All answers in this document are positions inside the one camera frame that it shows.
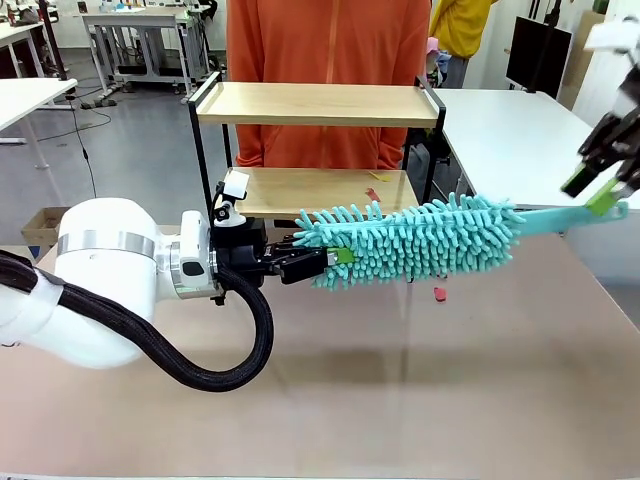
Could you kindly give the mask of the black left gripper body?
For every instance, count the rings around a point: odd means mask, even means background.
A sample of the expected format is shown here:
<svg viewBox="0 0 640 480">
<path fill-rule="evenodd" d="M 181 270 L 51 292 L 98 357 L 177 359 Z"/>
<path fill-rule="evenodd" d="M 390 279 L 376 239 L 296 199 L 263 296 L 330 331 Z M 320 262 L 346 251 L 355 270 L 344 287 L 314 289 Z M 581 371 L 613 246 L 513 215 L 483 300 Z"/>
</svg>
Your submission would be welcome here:
<svg viewBox="0 0 640 480">
<path fill-rule="evenodd" d="M 247 220 L 235 227 L 214 226 L 212 242 L 219 265 L 240 275 L 252 286 L 260 288 L 266 276 L 278 276 L 268 250 L 264 220 Z"/>
</svg>

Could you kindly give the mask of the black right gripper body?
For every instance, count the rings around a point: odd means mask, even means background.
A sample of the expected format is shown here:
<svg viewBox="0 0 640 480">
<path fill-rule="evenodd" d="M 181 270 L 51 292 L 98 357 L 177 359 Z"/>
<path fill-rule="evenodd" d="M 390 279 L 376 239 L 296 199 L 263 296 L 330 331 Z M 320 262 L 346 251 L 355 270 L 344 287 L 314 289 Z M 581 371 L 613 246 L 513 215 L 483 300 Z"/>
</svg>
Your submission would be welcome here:
<svg viewBox="0 0 640 480">
<path fill-rule="evenodd" d="M 605 114 L 578 150 L 589 173 L 602 173 L 618 162 L 639 159 L 638 69 L 630 70 L 619 91 L 624 112 Z"/>
</svg>

